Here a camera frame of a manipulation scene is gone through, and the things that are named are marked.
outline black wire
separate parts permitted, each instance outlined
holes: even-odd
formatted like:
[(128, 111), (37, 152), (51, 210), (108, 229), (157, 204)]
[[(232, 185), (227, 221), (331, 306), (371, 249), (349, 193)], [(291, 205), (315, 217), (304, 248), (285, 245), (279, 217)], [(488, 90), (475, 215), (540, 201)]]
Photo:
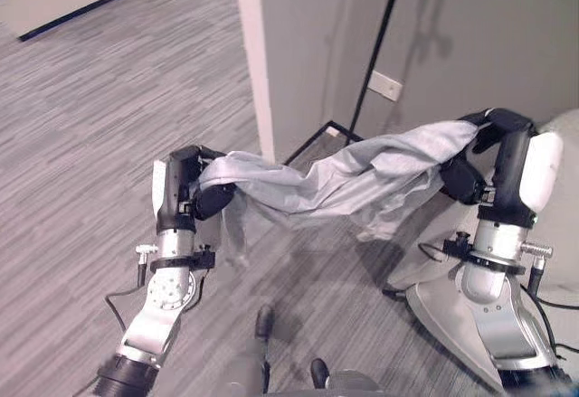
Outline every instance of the black wire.
[(563, 343), (557, 343), (556, 346), (557, 347), (563, 347), (564, 349), (567, 349), (570, 352), (574, 352), (576, 354), (579, 354), (579, 349), (571, 347), (570, 345), (564, 345)]
[(183, 314), (188, 313), (193, 308), (197, 307), (201, 303), (201, 298), (203, 297), (203, 285), (205, 284), (205, 278), (209, 275), (209, 269), (205, 272), (205, 274), (201, 277), (201, 281), (199, 281), (199, 297), (197, 300), (191, 304), (183, 308)]
[(536, 296), (533, 293), (529, 292), (527, 290), (527, 288), (525, 286), (523, 286), (522, 284), (521, 284), (521, 288), (531, 298), (531, 300), (535, 304), (536, 309), (538, 309), (539, 314), (543, 318), (543, 322), (545, 322), (546, 334), (549, 337), (549, 345), (553, 349), (553, 352), (555, 352), (555, 355), (557, 355), (557, 348), (555, 345), (555, 336), (553, 335), (553, 329), (551, 328), (551, 323), (549, 323), (549, 319), (546, 316), (545, 310), (543, 309), (543, 307), (541, 307), (541, 304), (539, 303), (538, 299), (536, 298)]
[(443, 263), (443, 260), (438, 260), (436, 257), (434, 257), (433, 255), (430, 254), (430, 252), (428, 252), (426, 249), (431, 249), (431, 250), (436, 250), (438, 252), (442, 252), (444, 253), (444, 250), (442, 250), (441, 248), (431, 245), (430, 243), (419, 243), (418, 244), (418, 249), (429, 259), (434, 260), (434, 261), (438, 261), (439, 263)]
[(109, 294), (105, 295), (105, 302), (107, 302), (107, 305), (110, 307), (112, 314), (114, 314), (115, 317), (117, 318), (117, 321), (119, 322), (120, 328), (123, 330), (123, 332), (125, 332), (127, 330), (127, 327), (125, 326), (125, 322), (123, 321), (123, 318), (120, 316), (119, 312), (117, 311), (117, 308), (114, 306), (114, 304), (112, 303), (110, 298), (118, 297), (118, 296), (132, 295), (133, 293), (135, 293), (136, 291), (141, 289), (141, 287), (143, 287), (143, 286), (137, 286), (137, 287), (132, 288), (131, 290), (120, 291), (118, 293), (109, 293)]
[(86, 385), (84, 385), (82, 388), (80, 388), (76, 393), (74, 393), (72, 395), (72, 397), (79, 397), (80, 395), (82, 395), (83, 392), (87, 391), (92, 385), (94, 385), (95, 382), (97, 382), (99, 379), (99, 377), (96, 375), (94, 376), (89, 383), (87, 383)]
[(549, 302), (548, 300), (544, 300), (544, 299), (540, 298), (539, 296), (536, 296), (536, 300), (538, 300), (542, 304), (545, 304), (545, 305), (547, 305), (549, 307), (553, 307), (553, 308), (572, 309), (575, 311), (579, 310), (579, 305), (556, 304), (555, 302)]

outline fabric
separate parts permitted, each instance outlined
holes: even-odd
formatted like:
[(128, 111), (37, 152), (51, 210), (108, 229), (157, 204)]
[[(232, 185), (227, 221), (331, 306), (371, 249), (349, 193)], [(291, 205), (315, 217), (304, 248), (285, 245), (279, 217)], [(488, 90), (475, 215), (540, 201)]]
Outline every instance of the fabric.
[(389, 239), (400, 223), (441, 188), (439, 164), (476, 136), (466, 121), (443, 121), (401, 135), (373, 137), (317, 161), (304, 175), (261, 157), (231, 152), (201, 174), (199, 187), (236, 183), (239, 191), (223, 211), (228, 249), (244, 251), (248, 212), (290, 228), (349, 216), (361, 240)]

